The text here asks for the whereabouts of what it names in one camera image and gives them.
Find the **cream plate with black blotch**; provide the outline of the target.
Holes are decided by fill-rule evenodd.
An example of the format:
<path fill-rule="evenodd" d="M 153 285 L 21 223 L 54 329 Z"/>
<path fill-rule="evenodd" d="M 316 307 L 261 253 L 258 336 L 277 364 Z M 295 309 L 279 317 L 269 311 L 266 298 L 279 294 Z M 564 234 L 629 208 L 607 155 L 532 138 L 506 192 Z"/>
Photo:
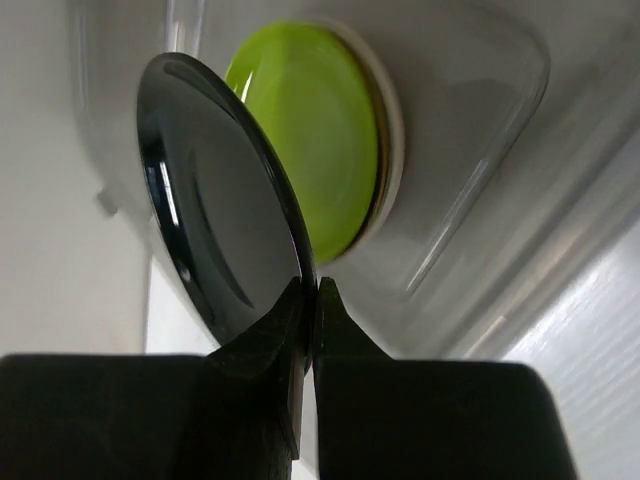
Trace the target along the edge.
<path fill-rule="evenodd" d="M 346 37 L 349 42 L 352 42 L 356 46 L 357 51 L 364 56 L 366 62 L 373 70 L 387 111 L 387 125 L 389 128 L 389 169 L 384 200 L 379 215 L 374 221 L 373 229 L 370 230 L 364 238 L 357 239 L 358 235 L 355 237 L 354 241 L 347 248 L 348 251 L 352 251 L 369 241 L 381 229 L 394 206 L 401 186 L 405 165 L 406 136 L 404 119 L 395 85 L 388 70 L 376 52 L 355 30 L 349 28 L 347 25 L 329 18 L 320 18 L 319 22 L 324 28 L 331 31 L 339 41 L 342 36 Z"/>

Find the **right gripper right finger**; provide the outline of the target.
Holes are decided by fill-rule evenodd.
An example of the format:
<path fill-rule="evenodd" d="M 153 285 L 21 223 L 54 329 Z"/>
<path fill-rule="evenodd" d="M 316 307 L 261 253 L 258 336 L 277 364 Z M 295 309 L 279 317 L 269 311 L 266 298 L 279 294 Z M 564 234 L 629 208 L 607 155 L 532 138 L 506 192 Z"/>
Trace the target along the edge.
<path fill-rule="evenodd" d="M 398 360 L 319 286 L 313 373 L 323 479 L 574 479 L 552 395 L 509 362 Z"/>

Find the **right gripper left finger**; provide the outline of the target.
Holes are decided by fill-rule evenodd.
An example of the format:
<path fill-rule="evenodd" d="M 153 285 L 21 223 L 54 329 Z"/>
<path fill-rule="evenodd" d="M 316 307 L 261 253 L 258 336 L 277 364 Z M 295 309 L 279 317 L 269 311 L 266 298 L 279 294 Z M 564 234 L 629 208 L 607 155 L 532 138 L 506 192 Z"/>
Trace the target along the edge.
<path fill-rule="evenodd" d="M 12 354 L 5 479 L 287 479 L 300 454 L 306 291 L 200 355 Z"/>

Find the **yellow brown patterned plate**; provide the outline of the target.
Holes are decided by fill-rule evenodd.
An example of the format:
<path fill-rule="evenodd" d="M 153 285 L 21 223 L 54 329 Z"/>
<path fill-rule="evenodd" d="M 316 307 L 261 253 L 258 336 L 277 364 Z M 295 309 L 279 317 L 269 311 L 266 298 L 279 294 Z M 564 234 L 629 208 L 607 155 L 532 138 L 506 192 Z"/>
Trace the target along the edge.
<path fill-rule="evenodd" d="M 364 76 L 366 90 L 373 106 L 376 126 L 376 182 L 369 210 L 357 236 L 357 239 L 360 239 L 364 238 L 366 234 L 373 229 L 374 221 L 377 219 L 382 208 L 389 169 L 389 128 L 387 125 L 386 107 L 378 82 L 373 74 L 373 70 L 366 62 L 364 56 L 357 51 L 356 46 L 352 42 L 349 42 L 344 36 L 340 38 L 340 41 L 350 52 L 360 73 Z"/>

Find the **lime green plate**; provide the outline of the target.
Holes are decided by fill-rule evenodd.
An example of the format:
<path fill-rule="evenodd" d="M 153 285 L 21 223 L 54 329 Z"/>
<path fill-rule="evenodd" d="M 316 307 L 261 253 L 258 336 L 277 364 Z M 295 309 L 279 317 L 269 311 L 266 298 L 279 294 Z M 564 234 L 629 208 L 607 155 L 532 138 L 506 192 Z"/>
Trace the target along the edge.
<path fill-rule="evenodd" d="M 357 237 L 378 177 L 374 104 L 354 56 L 320 25 L 275 23 L 236 50 L 225 81 L 280 159 L 316 262 L 335 259 Z"/>

